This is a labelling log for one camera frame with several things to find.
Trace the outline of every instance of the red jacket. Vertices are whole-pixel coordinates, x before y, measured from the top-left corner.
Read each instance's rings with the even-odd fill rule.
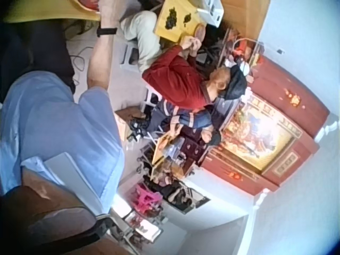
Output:
[[[178,56],[182,47],[176,45],[143,72],[146,80],[170,103],[184,109],[197,109],[210,104],[203,79],[196,70],[196,59],[189,56],[188,61]]]

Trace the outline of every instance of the pants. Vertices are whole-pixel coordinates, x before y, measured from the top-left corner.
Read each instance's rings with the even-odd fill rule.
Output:
[[[151,112],[151,119],[147,131],[150,133],[157,131],[158,126],[161,126],[161,123],[167,118],[169,118],[169,116],[166,116],[165,113],[158,108],[158,105],[156,105]]]
[[[121,22],[121,28],[126,40],[137,38],[139,60],[138,67],[142,73],[162,53],[159,36],[154,33],[157,15],[154,12],[142,11]]]
[[[74,69],[61,20],[0,23],[1,102],[18,77],[38,70],[55,73],[74,94]]]

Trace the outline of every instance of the white pants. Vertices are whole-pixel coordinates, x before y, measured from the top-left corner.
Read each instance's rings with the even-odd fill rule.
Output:
[[[162,53],[159,36],[154,33],[157,15],[154,12],[142,11],[121,22],[126,40],[137,38],[140,72],[144,72]]]

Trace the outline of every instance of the hand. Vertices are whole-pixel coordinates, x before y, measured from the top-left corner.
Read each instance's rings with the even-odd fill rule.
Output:
[[[190,56],[196,57],[197,52],[201,48],[201,46],[202,46],[202,42],[198,38],[194,38],[192,45],[190,47],[190,52],[189,52]]]
[[[170,136],[175,138],[181,132],[183,125],[182,124],[170,124]]]
[[[192,36],[184,36],[181,39],[180,45],[182,46],[183,50],[189,49],[194,41]]]

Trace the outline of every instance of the black watch strap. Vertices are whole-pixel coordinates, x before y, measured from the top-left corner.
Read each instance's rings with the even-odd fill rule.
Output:
[[[99,25],[99,28],[97,29],[97,36],[103,36],[103,35],[115,35],[117,33],[117,28],[101,28]]]

